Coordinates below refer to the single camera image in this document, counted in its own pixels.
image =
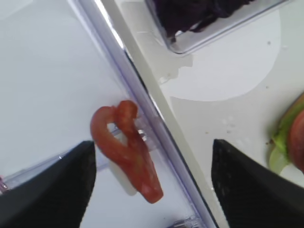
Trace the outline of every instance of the tomato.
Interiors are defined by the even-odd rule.
[[[117,107],[101,107],[93,115],[91,135],[102,153],[124,171],[144,198],[149,203],[156,203],[163,197],[163,192],[148,147],[134,124],[137,111],[132,101],[122,101]],[[115,123],[124,133],[127,146],[109,132],[109,123]]]
[[[293,164],[304,172],[304,110],[295,118],[290,128],[287,147]]]

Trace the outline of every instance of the green vegetable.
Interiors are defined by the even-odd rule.
[[[280,172],[290,163],[288,155],[275,147],[270,154],[269,167],[272,172],[280,174]]]
[[[304,95],[302,95],[286,112],[280,121],[277,132],[272,136],[275,148],[272,150],[269,167],[275,173],[280,173],[290,163],[287,149],[287,138],[295,118],[304,110]]]

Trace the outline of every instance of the white countertop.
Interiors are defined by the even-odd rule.
[[[209,188],[215,138],[267,166],[271,133],[304,91],[304,1],[291,1],[185,57],[162,45],[143,0],[116,3],[144,58],[135,65],[150,67]],[[135,44],[127,43],[133,51]],[[282,175],[304,186],[292,165]]]

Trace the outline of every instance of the food scrap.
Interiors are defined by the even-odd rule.
[[[117,107],[104,106],[92,117],[91,135],[102,153],[116,163],[127,175],[131,184],[149,203],[156,203],[163,197],[148,147],[134,124],[138,108],[130,100],[122,101]],[[108,130],[110,123],[126,136],[123,145]]]
[[[304,173],[304,94],[282,117],[272,140],[275,147],[270,154],[270,169],[280,173],[292,162]]]
[[[178,31],[201,32],[218,18],[228,18],[254,0],[153,0],[167,37]]]

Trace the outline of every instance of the clear plastic container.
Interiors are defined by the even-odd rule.
[[[216,22],[212,23],[200,33],[193,32],[178,32],[176,34],[176,41],[172,42],[167,38],[166,31],[161,26],[158,20],[155,5],[153,0],[145,0],[148,8],[152,14],[152,17],[158,27],[163,43],[167,48],[179,55],[189,54],[210,42],[232,32],[233,30],[243,26],[252,20],[264,15],[265,13],[273,10],[283,3],[287,3],[290,0],[255,0],[249,5],[243,6],[241,9],[234,12],[229,18],[219,18]]]
[[[33,0],[9,7],[12,13],[0,21],[0,58],[5,63],[0,189],[21,185],[61,159],[68,148],[91,139],[89,123],[99,107],[132,99],[140,108],[136,124],[164,197],[149,204],[139,193],[127,194],[112,164],[97,151],[95,188],[81,227],[217,227],[102,4]],[[110,130],[120,137],[115,126]]]

